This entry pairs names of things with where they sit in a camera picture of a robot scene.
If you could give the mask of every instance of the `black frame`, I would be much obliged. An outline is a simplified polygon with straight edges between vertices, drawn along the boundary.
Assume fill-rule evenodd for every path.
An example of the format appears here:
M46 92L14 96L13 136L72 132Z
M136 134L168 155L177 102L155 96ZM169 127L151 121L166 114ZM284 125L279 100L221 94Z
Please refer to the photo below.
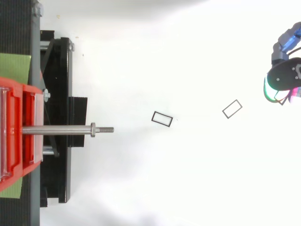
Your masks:
M158 121L154 121L154 117L155 117L155 114L156 114L156 113L161 114L161 115L163 115L163 116L165 116L165 117L171 118L169 125L163 124L163 123L158 122ZM159 113L159 112L154 112L154 115L152 116L151 121L156 122L156 123L159 123L159 124L164 125L164 126L167 126L167 127L170 127L170 125L171 125L171 123L172 123L172 121L173 121L173 117L170 117L170 116L168 116L168 115L165 115L165 114L162 114L162 113Z
M228 107L230 107L232 104L234 104L236 101L237 101L237 103L239 104L240 108L239 108L237 111L235 111L232 115L227 116L227 114L225 113L225 110L226 110ZM224 115L227 117L227 119L229 119L229 118L231 118L233 115L235 115L235 114L236 114L240 109L242 109L242 108L243 108L242 105L241 105L240 102L236 99L236 100L233 101L231 104L229 104L224 110L222 110L222 112L223 112Z

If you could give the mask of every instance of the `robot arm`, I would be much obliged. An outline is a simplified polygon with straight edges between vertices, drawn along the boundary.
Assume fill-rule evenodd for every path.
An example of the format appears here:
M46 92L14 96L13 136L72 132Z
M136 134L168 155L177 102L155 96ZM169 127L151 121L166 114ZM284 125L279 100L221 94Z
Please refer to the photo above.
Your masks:
M288 60L287 52L294 49L301 41L301 22L295 25L282 34L278 42L273 46L272 65L279 64L282 61Z

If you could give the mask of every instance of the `red plastic bin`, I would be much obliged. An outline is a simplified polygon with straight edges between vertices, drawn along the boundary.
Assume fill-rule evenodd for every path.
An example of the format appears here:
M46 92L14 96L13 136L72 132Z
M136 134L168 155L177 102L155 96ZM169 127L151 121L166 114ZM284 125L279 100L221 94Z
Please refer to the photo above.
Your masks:
M43 104L40 89L0 77L0 191L33 171L42 160L42 137L37 149L36 135L23 136L22 125L36 125L37 118L43 123Z

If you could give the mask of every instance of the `metal screw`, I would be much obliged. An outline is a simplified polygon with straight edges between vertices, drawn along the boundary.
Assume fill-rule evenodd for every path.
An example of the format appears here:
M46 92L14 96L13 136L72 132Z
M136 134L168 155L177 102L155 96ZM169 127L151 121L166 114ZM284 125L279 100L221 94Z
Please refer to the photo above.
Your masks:
M51 97L51 94L48 92L48 89L44 89L44 101L47 102L48 99Z
M74 45L74 43L70 43L70 44L69 44L69 50L70 50L71 52L74 52L74 51L75 51L75 45Z
M36 17L42 17L44 15L44 7L41 3L37 2L33 9L33 15L36 16Z

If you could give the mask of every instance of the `green mat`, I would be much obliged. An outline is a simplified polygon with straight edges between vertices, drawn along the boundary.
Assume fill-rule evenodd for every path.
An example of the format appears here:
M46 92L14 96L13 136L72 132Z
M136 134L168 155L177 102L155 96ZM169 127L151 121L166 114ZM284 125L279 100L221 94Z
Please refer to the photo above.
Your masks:
M27 84L31 56L0 53L0 77L16 80ZM0 192L0 198L15 198L21 196L22 178L12 186Z

